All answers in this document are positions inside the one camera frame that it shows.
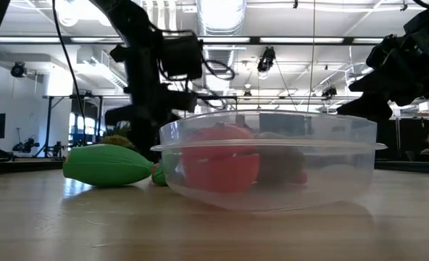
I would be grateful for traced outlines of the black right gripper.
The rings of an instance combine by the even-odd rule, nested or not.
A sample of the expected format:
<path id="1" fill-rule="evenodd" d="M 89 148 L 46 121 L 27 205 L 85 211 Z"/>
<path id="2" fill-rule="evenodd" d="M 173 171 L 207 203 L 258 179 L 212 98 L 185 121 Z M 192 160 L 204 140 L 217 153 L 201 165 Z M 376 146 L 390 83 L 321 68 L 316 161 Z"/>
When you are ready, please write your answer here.
<path id="1" fill-rule="evenodd" d="M 338 115 L 379 122 L 393 114 L 386 99 L 408 104 L 429 98 L 429 6 L 404 25 L 404 32 L 386 36 L 372 48 L 366 64 L 373 71 L 349 85 L 350 91 L 369 94 L 341 105 Z"/>

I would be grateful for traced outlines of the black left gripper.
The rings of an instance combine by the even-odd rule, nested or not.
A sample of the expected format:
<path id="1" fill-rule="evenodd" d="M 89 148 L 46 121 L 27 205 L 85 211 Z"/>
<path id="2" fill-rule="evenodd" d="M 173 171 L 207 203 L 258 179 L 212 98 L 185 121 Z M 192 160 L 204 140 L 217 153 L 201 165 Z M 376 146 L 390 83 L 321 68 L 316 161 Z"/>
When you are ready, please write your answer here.
<path id="1" fill-rule="evenodd" d="M 161 153 L 151 148 L 160 142 L 159 129 L 178 120 L 170 109 L 194 112 L 197 105 L 197 93 L 167 91 L 159 79 L 157 66 L 157 48 L 163 35 L 160 32 L 120 32 L 123 45 L 117 45 L 111 56 L 116 62 L 122 62 L 128 79 L 126 93 L 131 104 L 109 109 L 105 112 L 106 125 L 116 126 L 120 122 L 130 123 L 125 137 L 135 151 L 148 160 L 160 160 Z"/>

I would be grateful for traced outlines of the large red toy tomato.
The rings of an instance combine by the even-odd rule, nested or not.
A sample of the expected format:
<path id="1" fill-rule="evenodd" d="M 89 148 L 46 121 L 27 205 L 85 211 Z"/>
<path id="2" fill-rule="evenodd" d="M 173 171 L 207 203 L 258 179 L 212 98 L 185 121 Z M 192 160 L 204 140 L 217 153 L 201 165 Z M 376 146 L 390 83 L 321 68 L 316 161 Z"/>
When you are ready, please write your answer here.
<path id="1" fill-rule="evenodd" d="M 200 128 L 188 136 L 189 141 L 224 141 L 252 139 L 250 130 L 218 123 Z M 243 192 L 250 188 L 259 173 L 259 154 L 255 146 L 200 146 L 181 149 L 185 185 L 218 193 Z"/>

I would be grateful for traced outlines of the dark brown toy fruit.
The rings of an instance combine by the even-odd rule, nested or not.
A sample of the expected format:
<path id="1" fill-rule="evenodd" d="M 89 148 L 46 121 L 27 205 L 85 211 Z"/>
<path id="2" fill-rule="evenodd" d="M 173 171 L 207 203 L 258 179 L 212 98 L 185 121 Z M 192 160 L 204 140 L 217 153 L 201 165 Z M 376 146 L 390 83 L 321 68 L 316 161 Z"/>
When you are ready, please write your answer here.
<path id="1" fill-rule="evenodd" d="M 304 155 L 293 146 L 260 146 L 257 183 L 276 186 L 295 182 L 296 175 L 304 169 Z"/>

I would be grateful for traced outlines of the clear plastic tupperware container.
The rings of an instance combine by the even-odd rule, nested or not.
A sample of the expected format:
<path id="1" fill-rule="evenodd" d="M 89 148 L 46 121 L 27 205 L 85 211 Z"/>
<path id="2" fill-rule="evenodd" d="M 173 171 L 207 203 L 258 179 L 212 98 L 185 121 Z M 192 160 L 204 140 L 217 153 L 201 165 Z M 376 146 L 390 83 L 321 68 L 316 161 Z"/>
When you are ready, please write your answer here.
<path id="1" fill-rule="evenodd" d="M 218 123 L 251 131 L 252 139 L 189 141 L 200 128 Z M 312 207 L 350 199 L 371 183 L 375 153 L 384 149 L 376 140 L 375 122 L 354 116 L 273 109 L 211 112 L 183 118 L 161 127 L 154 147 L 162 156 L 168 186 L 190 199 L 239 212 L 272 212 Z M 262 186 L 255 180 L 243 192 L 218 193 L 185 185 L 181 149 L 200 146 L 293 146 L 305 158 L 305 184 Z"/>

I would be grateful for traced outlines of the black ceiling spotlight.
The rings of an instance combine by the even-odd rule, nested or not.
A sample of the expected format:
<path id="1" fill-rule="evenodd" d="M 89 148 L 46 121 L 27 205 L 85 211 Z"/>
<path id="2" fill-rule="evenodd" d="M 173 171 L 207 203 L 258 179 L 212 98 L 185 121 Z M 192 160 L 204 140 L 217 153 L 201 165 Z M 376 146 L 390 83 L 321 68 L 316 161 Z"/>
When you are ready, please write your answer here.
<path id="1" fill-rule="evenodd" d="M 14 78 L 24 78 L 27 75 L 27 69 L 24 62 L 15 62 L 10 70 L 11 76 Z"/>
<path id="2" fill-rule="evenodd" d="M 275 50 L 272 46 L 267 46 L 259 58 L 257 70 L 259 73 L 267 73 L 276 60 Z"/>
<path id="3" fill-rule="evenodd" d="M 328 86 L 322 90 L 321 97 L 324 100 L 332 99 L 337 94 L 337 89 L 335 86 Z"/>

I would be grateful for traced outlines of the small green toy fruit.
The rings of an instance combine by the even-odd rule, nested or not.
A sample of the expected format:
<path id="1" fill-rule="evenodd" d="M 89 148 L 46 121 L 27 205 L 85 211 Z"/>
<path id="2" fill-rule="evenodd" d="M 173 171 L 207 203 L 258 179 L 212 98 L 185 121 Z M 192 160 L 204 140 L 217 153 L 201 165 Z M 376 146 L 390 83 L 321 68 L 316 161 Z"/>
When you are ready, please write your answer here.
<path id="1" fill-rule="evenodd" d="M 151 180 L 156 186 L 167 186 L 164 169 L 160 163 L 157 163 L 152 167 Z"/>

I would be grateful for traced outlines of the green corn husk toy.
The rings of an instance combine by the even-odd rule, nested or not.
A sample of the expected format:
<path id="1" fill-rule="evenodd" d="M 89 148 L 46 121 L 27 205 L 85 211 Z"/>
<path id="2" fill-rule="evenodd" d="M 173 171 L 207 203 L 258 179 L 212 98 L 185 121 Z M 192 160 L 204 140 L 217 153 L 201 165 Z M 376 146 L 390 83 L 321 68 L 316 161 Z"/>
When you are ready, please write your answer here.
<path id="1" fill-rule="evenodd" d="M 63 175 L 97 187 L 125 186 L 151 175 L 154 163 L 123 146 L 94 144 L 70 151 Z"/>

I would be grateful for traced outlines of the black stand equipment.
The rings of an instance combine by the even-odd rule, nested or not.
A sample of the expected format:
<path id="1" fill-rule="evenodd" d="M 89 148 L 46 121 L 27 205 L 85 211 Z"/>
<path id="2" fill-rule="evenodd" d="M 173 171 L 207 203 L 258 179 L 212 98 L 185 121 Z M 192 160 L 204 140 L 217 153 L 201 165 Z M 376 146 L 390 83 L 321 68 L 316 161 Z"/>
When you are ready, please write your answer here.
<path id="1" fill-rule="evenodd" d="M 61 141 L 56 142 L 53 146 L 45 145 L 43 153 L 45 158 L 54 158 L 56 160 L 64 159 L 63 152 L 67 146 L 63 145 Z"/>

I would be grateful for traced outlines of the black tripod equipment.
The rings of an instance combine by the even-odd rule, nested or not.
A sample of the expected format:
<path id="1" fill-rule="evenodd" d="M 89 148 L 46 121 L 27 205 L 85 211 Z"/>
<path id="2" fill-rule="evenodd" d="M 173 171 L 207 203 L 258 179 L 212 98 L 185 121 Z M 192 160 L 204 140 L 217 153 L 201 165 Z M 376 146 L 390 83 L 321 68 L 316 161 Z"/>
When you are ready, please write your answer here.
<path id="1" fill-rule="evenodd" d="M 13 152 L 31 153 L 32 148 L 40 146 L 40 144 L 36 142 L 35 135 L 28 137 L 25 141 L 21 141 L 20 128 L 17 128 L 17 135 L 19 142 L 13 146 Z"/>

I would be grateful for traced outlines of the black partition wall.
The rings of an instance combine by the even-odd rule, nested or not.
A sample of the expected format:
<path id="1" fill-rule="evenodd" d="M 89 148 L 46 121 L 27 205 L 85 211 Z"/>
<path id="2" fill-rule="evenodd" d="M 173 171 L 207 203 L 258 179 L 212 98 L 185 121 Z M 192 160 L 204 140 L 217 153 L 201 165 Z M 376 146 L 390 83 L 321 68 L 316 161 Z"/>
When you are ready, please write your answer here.
<path id="1" fill-rule="evenodd" d="M 429 134 L 427 117 L 396 118 L 378 125 L 377 142 L 386 148 L 375 153 L 378 161 L 429 162 L 429 154 L 420 154 Z"/>

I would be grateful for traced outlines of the silver ceiling air duct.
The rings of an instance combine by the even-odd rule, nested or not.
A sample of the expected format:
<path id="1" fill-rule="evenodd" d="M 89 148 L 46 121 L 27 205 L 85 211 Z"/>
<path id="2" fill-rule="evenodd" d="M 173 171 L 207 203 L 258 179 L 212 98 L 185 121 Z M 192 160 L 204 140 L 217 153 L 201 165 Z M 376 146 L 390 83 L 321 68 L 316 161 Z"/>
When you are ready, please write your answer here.
<path id="1" fill-rule="evenodd" d="M 196 0 L 200 36 L 237 36 L 241 33 L 246 12 L 246 0 Z M 204 46 L 204 58 L 233 65 L 239 48 L 235 45 Z M 224 94 L 230 88 L 231 73 L 225 67 L 209 63 L 216 75 L 205 73 L 203 83 L 210 90 Z"/>

